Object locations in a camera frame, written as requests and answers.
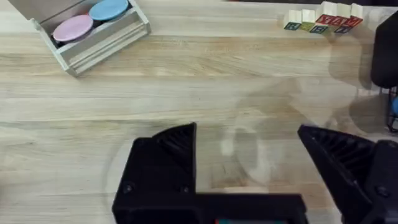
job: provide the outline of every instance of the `screw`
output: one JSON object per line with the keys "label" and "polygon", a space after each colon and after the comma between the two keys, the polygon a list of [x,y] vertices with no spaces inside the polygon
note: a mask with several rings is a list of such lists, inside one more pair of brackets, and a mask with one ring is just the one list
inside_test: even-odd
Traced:
{"label": "screw", "polygon": [[375,190],[380,197],[388,198],[391,195],[391,193],[383,186],[376,186]]}
{"label": "screw", "polygon": [[127,194],[127,193],[129,193],[129,192],[132,192],[132,191],[134,190],[134,188],[135,188],[135,185],[134,185],[133,183],[131,183],[131,184],[126,184],[126,185],[124,185],[124,187],[123,187],[123,193]]}
{"label": "screw", "polygon": [[188,193],[189,192],[189,188],[188,187],[182,187],[182,191],[185,192],[185,193]]}

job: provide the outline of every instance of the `light wood surface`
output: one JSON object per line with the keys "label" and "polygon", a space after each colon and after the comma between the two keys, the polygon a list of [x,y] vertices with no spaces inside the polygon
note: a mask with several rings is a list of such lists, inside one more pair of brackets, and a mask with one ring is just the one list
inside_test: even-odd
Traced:
{"label": "light wood surface", "polygon": [[374,30],[396,9],[365,7],[334,37],[283,30],[288,9],[313,5],[137,3],[152,35],[76,79],[1,0],[1,223],[113,223],[133,139],[191,121],[198,191],[298,192],[312,223],[338,223],[296,131],[395,139],[369,70]]}

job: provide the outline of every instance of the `red label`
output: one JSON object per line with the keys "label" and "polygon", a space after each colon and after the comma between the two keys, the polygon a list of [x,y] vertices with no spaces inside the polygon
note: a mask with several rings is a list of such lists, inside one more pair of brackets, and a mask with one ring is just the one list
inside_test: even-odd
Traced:
{"label": "red label", "polygon": [[360,22],[362,22],[363,19],[360,19],[358,17],[353,17],[351,16],[350,19],[348,19],[343,26],[349,26],[349,27],[354,27],[356,25],[358,25]]}
{"label": "red label", "polygon": [[333,26],[341,26],[341,25],[343,25],[347,20],[348,20],[348,18],[336,16],[335,19],[330,23],[330,25],[333,25]]}
{"label": "red label", "polygon": [[317,22],[322,24],[329,24],[335,19],[335,16],[322,15],[318,18]]}

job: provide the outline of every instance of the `alphabet block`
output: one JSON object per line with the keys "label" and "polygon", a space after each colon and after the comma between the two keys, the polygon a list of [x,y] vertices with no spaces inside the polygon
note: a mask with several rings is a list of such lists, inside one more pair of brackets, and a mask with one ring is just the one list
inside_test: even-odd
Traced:
{"label": "alphabet block", "polygon": [[335,33],[337,33],[337,34],[345,34],[348,31],[350,31],[351,29],[352,29],[352,27],[341,26],[341,27],[339,27],[339,28],[337,28],[335,30]]}
{"label": "alphabet block", "polygon": [[347,4],[337,3],[336,17],[330,23],[333,26],[342,26],[351,18],[351,6]]}
{"label": "alphabet block", "polygon": [[343,26],[355,27],[362,21],[363,21],[363,7],[360,6],[359,4],[352,3],[350,19],[348,19],[343,24]]}
{"label": "alphabet block", "polygon": [[337,4],[333,2],[324,1],[315,11],[315,19],[317,23],[330,24],[334,21],[337,15]]}
{"label": "alphabet block", "polygon": [[323,24],[315,24],[315,26],[310,30],[310,33],[321,34],[326,31],[329,27]]}
{"label": "alphabet block", "polygon": [[285,30],[297,30],[302,23],[302,12],[297,10],[289,10],[284,17]]}
{"label": "alphabet block", "polygon": [[310,32],[315,25],[315,10],[302,10],[302,24],[301,29]]}

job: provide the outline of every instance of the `wooden tray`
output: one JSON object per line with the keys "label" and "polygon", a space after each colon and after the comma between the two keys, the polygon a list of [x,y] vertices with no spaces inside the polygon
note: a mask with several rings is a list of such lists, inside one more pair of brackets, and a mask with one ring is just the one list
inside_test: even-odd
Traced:
{"label": "wooden tray", "polygon": [[64,20],[87,13],[101,0],[10,0],[34,25],[62,68],[77,76],[128,44],[150,34],[150,24],[135,0],[122,16],[95,27],[86,37],[63,46],[52,38]]}

